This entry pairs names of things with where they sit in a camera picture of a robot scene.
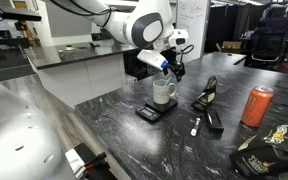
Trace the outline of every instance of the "kitchen island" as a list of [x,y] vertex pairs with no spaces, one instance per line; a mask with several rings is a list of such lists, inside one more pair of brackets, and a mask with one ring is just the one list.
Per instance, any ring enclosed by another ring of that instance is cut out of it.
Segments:
[[[126,85],[123,53],[135,51],[130,45],[112,40],[26,49],[33,70],[45,89],[74,108],[78,103]],[[59,57],[64,50],[65,58]]]
[[[244,179],[229,155],[258,132],[240,123],[249,92],[256,85],[274,89],[274,100],[259,130],[288,123],[288,74],[234,66],[238,56],[212,53],[186,63],[186,75],[177,84],[177,107],[155,123],[135,115],[135,109],[152,98],[154,80],[172,74],[146,78],[78,104],[75,110],[132,179]],[[225,129],[223,134],[209,132],[203,118],[192,137],[200,114],[191,103],[211,75],[218,79],[211,108],[218,111]]]

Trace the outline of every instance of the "chair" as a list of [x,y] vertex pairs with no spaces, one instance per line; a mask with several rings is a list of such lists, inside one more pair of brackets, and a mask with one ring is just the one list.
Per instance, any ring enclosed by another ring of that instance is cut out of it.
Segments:
[[283,33],[288,27],[288,18],[264,18],[261,20],[265,22],[266,27],[270,28],[272,32]]
[[252,60],[277,62],[282,54],[284,33],[263,33],[259,35],[252,54]]
[[267,13],[267,18],[282,18],[285,16],[285,7],[271,8]]

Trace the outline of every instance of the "digital scale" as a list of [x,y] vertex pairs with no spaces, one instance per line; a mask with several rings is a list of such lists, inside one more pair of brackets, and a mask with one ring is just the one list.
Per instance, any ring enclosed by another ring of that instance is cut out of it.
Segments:
[[163,114],[170,111],[177,106],[177,100],[170,99],[166,104],[157,104],[152,99],[145,102],[144,106],[141,106],[135,110],[135,114],[139,117],[148,120],[156,121]]

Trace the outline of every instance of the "black marble counter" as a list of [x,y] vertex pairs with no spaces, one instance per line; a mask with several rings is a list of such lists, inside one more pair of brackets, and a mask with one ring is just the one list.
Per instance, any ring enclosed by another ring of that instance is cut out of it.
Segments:
[[[186,75],[177,83],[178,106],[156,123],[136,116],[135,108],[152,98],[154,80],[171,74],[146,78],[75,109],[132,179],[244,179],[234,171],[229,155],[258,131],[240,123],[249,92],[255,85],[267,85],[276,97],[288,98],[287,89],[275,87],[278,80],[288,82],[288,74],[232,65],[238,57],[243,56],[212,53],[186,63]],[[192,137],[198,112],[190,105],[211,75],[218,79],[211,108],[217,109],[225,129],[221,136],[212,134],[203,119]],[[274,103],[260,129],[285,121],[288,107]]]
[[[72,51],[67,51],[65,50],[65,45],[60,45],[25,49],[25,53],[36,69],[46,69],[121,54],[136,49],[133,46],[120,44],[112,40],[96,41],[93,43],[100,45],[100,47],[91,48],[89,43],[78,43],[72,44],[74,47]],[[61,60],[58,54],[58,50],[61,49],[64,50],[64,60]]]

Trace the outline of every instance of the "mug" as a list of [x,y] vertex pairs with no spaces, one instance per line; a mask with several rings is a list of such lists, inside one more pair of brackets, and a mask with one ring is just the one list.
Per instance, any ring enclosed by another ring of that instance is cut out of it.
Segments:
[[153,82],[153,99],[157,104],[166,104],[170,101],[170,97],[174,96],[176,93],[176,85],[174,83],[168,83],[166,86],[164,84],[167,80],[159,79]]

